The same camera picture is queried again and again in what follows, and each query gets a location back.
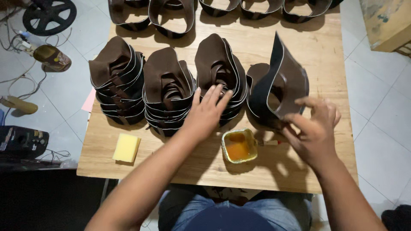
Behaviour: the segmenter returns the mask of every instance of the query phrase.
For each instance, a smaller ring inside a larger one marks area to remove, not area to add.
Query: leather piece
[[[281,120],[288,113],[302,113],[298,98],[308,96],[309,83],[305,69],[293,58],[275,33],[270,64],[252,65],[247,72],[247,105],[251,115],[261,125],[281,129]],[[277,108],[269,105],[270,95],[279,101]]]
[[[143,65],[143,54],[119,36],[89,61],[90,80],[101,110],[118,124],[133,125],[144,118]]]
[[[111,21],[126,30],[141,31],[150,24],[150,19],[146,17],[139,22],[126,23],[124,15],[124,4],[131,7],[141,8],[148,5],[149,0],[108,0]]]
[[[165,7],[165,4],[170,2],[170,0],[150,0],[150,3],[148,5],[148,17],[150,18],[151,23],[156,27],[156,29],[163,34],[164,36],[168,37],[169,39],[178,39],[186,35],[191,28],[194,25],[194,0],[179,0],[182,5],[182,9],[184,10],[185,13],[185,18],[187,22],[187,27],[184,32],[175,32],[172,30],[169,30],[163,26],[160,25],[158,22],[158,15],[160,14],[160,11],[163,7]]]
[[[317,16],[324,14],[331,6],[332,2],[342,2],[342,0],[309,0],[309,3],[314,5],[312,12],[308,16],[301,16],[298,14],[292,14],[286,11],[285,5],[287,2],[291,2],[289,0],[285,0],[283,3],[282,14],[285,20],[291,23],[304,23],[307,22]]]
[[[245,71],[238,58],[232,54],[227,40],[211,34],[200,42],[195,59],[197,67],[197,86],[201,88],[202,99],[212,85],[223,84],[220,98],[228,90],[233,96],[220,118],[223,126],[240,111],[247,96]]]
[[[171,47],[153,52],[143,69],[145,118],[157,133],[172,136],[191,108],[195,80]]]
[[[227,13],[231,12],[232,10],[234,10],[238,4],[240,3],[241,0],[230,0],[230,4],[227,6],[227,9],[217,9],[214,8],[206,3],[204,3],[204,0],[199,0],[201,7],[203,8],[203,10],[213,16],[213,17],[221,17],[226,15]]]
[[[213,17],[224,16],[227,13],[233,11],[237,7],[237,5],[240,4],[241,12],[243,13],[243,15],[251,20],[265,18],[282,7],[282,14],[285,20],[291,23],[303,23],[324,14],[328,9],[332,9],[338,6],[343,0],[308,0],[308,2],[314,6],[312,13],[308,16],[300,16],[298,14],[292,14],[286,11],[285,5],[294,0],[268,0],[269,7],[266,12],[253,12],[251,10],[245,9],[242,6],[244,0],[230,0],[230,4],[227,9],[217,9],[204,3],[204,0],[199,1],[203,10]]]
[[[241,0],[240,2],[241,12],[246,18],[252,19],[252,20],[258,20],[258,19],[267,17],[271,13],[279,10],[282,7],[283,2],[284,2],[284,0],[268,0],[269,6],[266,12],[254,12],[254,11],[245,9],[242,6],[243,1],[244,0]]]

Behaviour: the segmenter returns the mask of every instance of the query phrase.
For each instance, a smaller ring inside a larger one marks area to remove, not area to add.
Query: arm
[[[181,129],[121,181],[86,230],[140,229],[184,160],[217,126],[233,94],[228,91],[217,104],[221,90],[222,85],[210,87],[200,103],[201,91],[197,89]]]
[[[305,97],[296,104],[311,108],[311,119],[288,114],[283,134],[314,170],[324,194],[332,230],[386,230],[335,151],[334,127],[341,118],[329,100]]]

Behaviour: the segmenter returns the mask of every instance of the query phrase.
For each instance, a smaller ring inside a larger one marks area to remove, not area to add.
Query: wooden table
[[[251,10],[265,11],[266,3],[266,1],[255,3]],[[298,6],[293,8],[293,12],[308,15],[310,9],[307,5]],[[146,12],[137,10],[137,15],[140,13],[146,15]],[[139,21],[142,18],[140,16],[136,19],[136,17],[130,15],[127,22]],[[303,24],[292,24],[279,18],[281,16],[274,14],[257,21],[247,20],[242,16],[239,7],[224,17],[213,18],[202,11],[198,4],[195,27],[181,39],[168,39],[152,25],[142,32],[129,32],[114,24],[109,38],[122,36],[136,51],[143,52],[146,58],[158,49],[171,46],[176,50],[179,60],[185,60],[193,76],[196,76],[194,57],[198,45],[211,33],[217,33],[227,39],[233,53],[247,71],[252,64],[269,63],[275,31],[278,31],[293,57],[307,71],[310,96],[329,98],[339,107],[342,118],[335,128],[336,149],[350,174],[357,181],[339,7]],[[163,14],[162,20],[166,21],[165,26],[172,30],[185,30],[186,24],[181,12],[167,11]],[[306,109],[303,115],[309,117],[309,109]],[[101,113],[100,106],[95,101],[77,175],[102,178],[125,177],[167,141],[152,129],[146,130],[147,127],[145,120],[134,126],[118,125]],[[222,156],[221,136],[229,129],[244,127],[254,131],[256,138],[265,145],[258,148],[259,156],[254,161],[231,164]],[[207,141],[197,147],[172,182],[320,193],[321,188],[315,174],[301,161],[285,138],[256,127],[248,120],[247,112],[243,109],[235,119],[218,129]],[[116,163],[112,159],[119,133],[141,138],[134,164]],[[273,142],[269,142],[270,140],[281,140],[283,143],[276,146],[272,144]]]

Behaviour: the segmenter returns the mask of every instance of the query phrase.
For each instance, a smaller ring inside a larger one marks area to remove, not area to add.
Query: yellow sponge
[[[140,140],[141,139],[136,136],[120,133],[113,159],[131,163],[134,162],[137,150],[139,149]]]

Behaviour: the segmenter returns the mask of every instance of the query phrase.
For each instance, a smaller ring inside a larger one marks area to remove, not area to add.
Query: tiled floor
[[[72,67],[63,73],[48,73],[41,90],[28,99],[39,105],[38,112],[21,117],[11,113],[6,124],[50,132],[50,149],[68,150],[70,158],[78,159],[88,118],[80,108],[91,91],[87,60],[104,47],[110,18],[107,0],[73,2],[78,12],[72,35],[59,47],[72,59]],[[24,30],[21,17],[22,12],[11,19],[15,29]],[[370,50],[358,0],[341,4],[341,24],[360,189],[380,215],[399,204],[411,204],[411,61],[397,53]],[[59,43],[69,33],[70,29],[60,33]],[[5,34],[2,26],[3,41]],[[1,80],[17,77],[32,62],[33,58],[25,53],[0,49]],[[36,82],[44,77],[39,63],[28,77]],[[2,95],[7,87],[0,84]],[[21,95],[31,89],[32,83],[22,80],[11,93]],[[313,207],[316,220],[328,220],[322,195],[315,197]],[[157,230],[157,220],[153,212],[142,230]]]

